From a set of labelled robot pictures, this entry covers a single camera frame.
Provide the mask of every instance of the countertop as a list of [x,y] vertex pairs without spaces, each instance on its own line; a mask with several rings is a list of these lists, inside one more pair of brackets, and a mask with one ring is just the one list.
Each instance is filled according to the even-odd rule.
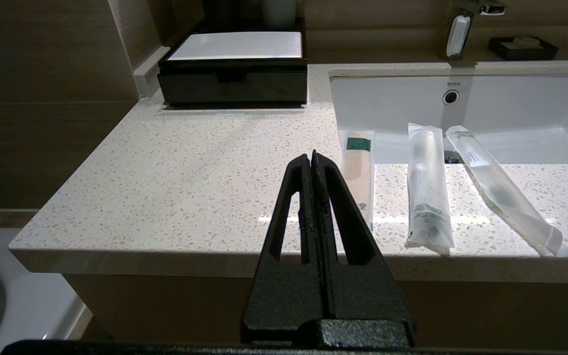
[[[169,110],[158,92],[9,247],[33,272],[251,277],[286,164],[313,149],[340,161],[330,77],[544,73],[568,73],[568,61],[309,65],[309,103],[297,109]],[[568,164],[503,168],[568,245]],[[446,168],[455,249],[405,248],[406,170],[376,166],[374,236],[398,280],[568,283],[568,258],[540,256],[460,165]],[[295,254],[291,222],[284,252]]]

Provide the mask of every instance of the undermount sink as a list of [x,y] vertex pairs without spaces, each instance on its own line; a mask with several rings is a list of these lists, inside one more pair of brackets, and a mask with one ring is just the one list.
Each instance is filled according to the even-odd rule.
[[503,164],[568,164],[568,75],[337,77],[331,88],[341,137],[375,131],[376,164],[408,162],[408,123],[460,124]]

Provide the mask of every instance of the black tissue box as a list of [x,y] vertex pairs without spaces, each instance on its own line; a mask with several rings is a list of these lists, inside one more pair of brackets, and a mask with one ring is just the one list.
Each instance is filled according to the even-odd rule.
[[[261,23],[244,23],[238,32],[261,32]],[[201,22],[160,61],[159,84],[173,108],[300,107],[307,97],[304,19],[291,32],[301,33],[301,58],[169,58],[191,34],[208,34]]]
[[502,42],[512,42],[514,37],[493,37],[488,42],[488,49],[507,61],[546,61],[553,59],[558,53],[558,47],[545,42],[538,37],[542,48],[521,48],[510,49],[505,47]]

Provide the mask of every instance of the plastic packaging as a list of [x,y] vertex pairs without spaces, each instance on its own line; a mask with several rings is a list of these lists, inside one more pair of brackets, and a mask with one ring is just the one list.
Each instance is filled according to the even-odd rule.
[[410,246],[455,247],[449,215],[442,130],[409,124],[409,236]]
[[341,174],[371,230],[374,215],[374,132],[346,131],[343,136],[345,149],[341,157]]
[[478,188],[501,210],[507,224],[530,245],[538,243],[554,255],[568,256],[568,248],[562,244],[562,232],[543,219],[469,130],[453,126],[446,131],[446,138],[462,156]]

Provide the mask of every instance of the faucet handle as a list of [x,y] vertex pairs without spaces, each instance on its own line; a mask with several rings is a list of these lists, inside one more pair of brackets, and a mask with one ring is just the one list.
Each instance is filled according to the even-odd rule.
[[479,4],[481,5],[479,14],[483,16],[501,16],[507,10],[506,4],[496,0],[481,0]]

